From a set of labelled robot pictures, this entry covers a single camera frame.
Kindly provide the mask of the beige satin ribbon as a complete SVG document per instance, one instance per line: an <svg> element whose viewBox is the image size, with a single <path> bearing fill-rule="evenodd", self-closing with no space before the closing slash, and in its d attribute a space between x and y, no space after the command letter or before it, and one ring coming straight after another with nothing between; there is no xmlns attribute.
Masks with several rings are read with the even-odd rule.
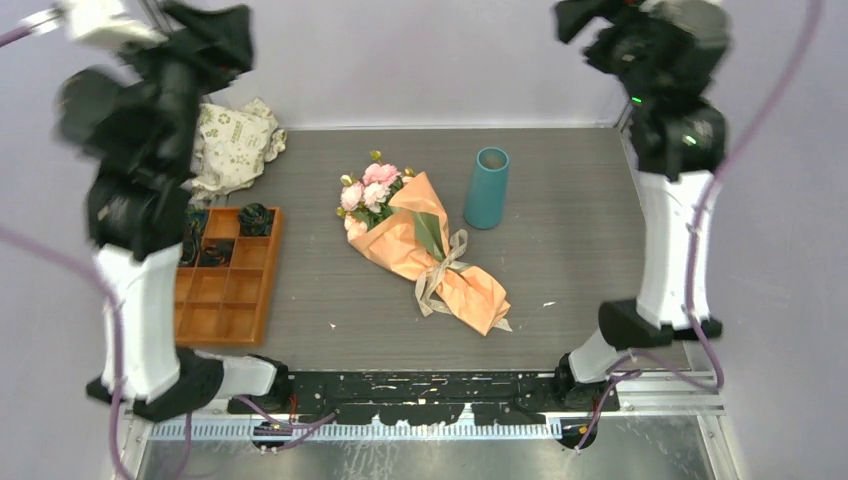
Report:
<svg viewBox="0 0 848 480"><path fill-rule="evenodd" d="M416 279L414 294L421 314L451 315L483 336L493 329L512 332L506 318L511 304L505 288L480 267L460 260L467 243L467 231L458 230L449 239L445 259Z"/></svg>

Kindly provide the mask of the pink flower bouquet orange paper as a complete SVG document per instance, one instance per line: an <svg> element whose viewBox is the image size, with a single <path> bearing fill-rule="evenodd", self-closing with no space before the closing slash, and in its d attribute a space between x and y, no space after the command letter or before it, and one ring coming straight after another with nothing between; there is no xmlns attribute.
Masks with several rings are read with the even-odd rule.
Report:
<svg viewBox="0 0 848 480"><path fill-rule="evenodd" d="M342 189L336 214L343 220L347 242L366 259L414 283L419 275L449 253L449 239L458 230L429 177L400 169L370 152L360 176L340 177Z"/></svg>

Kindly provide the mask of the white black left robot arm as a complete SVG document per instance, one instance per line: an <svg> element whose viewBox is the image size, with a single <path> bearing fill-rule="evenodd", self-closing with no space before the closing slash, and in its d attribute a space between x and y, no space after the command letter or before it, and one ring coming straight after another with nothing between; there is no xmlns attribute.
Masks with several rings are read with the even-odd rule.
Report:
<svg viewBox="0 0 848 480"><path fill-rule="evenodd" d="M162 422L215 400L285 406L285 364L180 347L175 287L191 194L202 99L254 65L251 9L167 1L169 33L131 18L120 1L67 1L74 41L112 52L137 74L124 84L86 68L60 90L57 130L98 163L86 196L96 279L106 288L107 364L87 394L127 402Z"/></svg>

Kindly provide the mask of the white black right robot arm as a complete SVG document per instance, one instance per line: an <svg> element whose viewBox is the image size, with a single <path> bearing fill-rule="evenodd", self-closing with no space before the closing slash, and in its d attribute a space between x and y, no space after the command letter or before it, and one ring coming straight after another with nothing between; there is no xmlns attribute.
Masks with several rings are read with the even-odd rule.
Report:
<svg viewBox="0 0 848 480"><path fill-rule="evenodd" d="M725 157L727 124L704 91L730 47L730 22L708 1L560 1L553 12L563 43L594 19L608 21L583 54L629 96L633 180L645 221L638 295L601 303L597 330L555 371L558 402L588 410L628 355L722 333L704 291L706 193Z"/></svg>

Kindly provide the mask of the teal cylindrical vase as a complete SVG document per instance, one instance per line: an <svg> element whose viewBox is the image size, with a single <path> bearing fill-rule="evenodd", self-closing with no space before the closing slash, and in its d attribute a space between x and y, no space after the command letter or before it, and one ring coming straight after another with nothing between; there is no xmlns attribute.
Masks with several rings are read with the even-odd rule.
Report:
<svg viewBox="0 0 848 480"><path fill-rule="evenodd" d="M486 147L477 153L463 211L470 226L489 230L501 222L509 167L510 158L500 148Z"/></svg>

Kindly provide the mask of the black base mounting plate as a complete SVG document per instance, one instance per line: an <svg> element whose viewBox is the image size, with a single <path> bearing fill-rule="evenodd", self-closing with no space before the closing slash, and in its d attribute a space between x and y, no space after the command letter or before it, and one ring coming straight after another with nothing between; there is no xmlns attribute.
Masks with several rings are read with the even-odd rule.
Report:
<svg viewBox="0 0 848 480"><path fill-rule="evenodd" d="M588 447L596 412L619 412L606 383L569 387L545 371L319 372L290 374L287 399L231 400L249 438L277 449L311 441L548 440Z"/></svg>

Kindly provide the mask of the dark rolled fabric middle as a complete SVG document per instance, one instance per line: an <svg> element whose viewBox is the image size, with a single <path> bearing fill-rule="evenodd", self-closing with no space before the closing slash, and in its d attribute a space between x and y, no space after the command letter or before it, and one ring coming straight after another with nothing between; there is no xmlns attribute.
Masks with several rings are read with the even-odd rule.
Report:
<svg viewBox="0 0 848 480"><path fill-rule="evenodd" d="M198 260L198 267L227 267L232 259L235 246L234 240L216 240L205 243L202 247Z"/></svg>

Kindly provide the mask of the crumpled printed cloth bag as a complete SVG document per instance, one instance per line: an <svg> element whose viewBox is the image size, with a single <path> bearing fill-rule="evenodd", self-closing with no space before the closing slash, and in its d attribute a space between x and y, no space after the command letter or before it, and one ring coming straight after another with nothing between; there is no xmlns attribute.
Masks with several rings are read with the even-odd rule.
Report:
<svg viewBox="0 0 848 480"><path fill-rule="evenodd" d="M190 182L197 202L253 186L287 147L288 132L269 106L255 98L238 109L200 105Z"/></svg>

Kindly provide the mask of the orange compartment tray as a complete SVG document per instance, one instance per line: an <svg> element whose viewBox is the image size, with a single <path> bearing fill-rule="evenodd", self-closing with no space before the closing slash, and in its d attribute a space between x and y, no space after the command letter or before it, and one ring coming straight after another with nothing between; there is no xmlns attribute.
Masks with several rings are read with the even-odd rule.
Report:
<svg viewBox="0 0 848 480"><path fill-rule="evenodd" d="M185 230L175 284L175 340L184 347L258 347L264 343L275 286L284 215L274 211L271 235L243 237L242 207L207 207L202 235ZM198 267L205 243L234 240L227 267Z"/></svg>

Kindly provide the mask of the dark rolled fabric top left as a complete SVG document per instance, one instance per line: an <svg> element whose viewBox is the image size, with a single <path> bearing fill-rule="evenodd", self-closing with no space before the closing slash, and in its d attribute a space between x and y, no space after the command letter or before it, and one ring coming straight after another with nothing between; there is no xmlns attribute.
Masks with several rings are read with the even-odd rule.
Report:
<svg viewBox="0 0 848 480"><path fill-rule="evenodd" d="M209 218L209 211L196 205L189 205L185 211L186 229L197 235L205 231Z"/></svg>

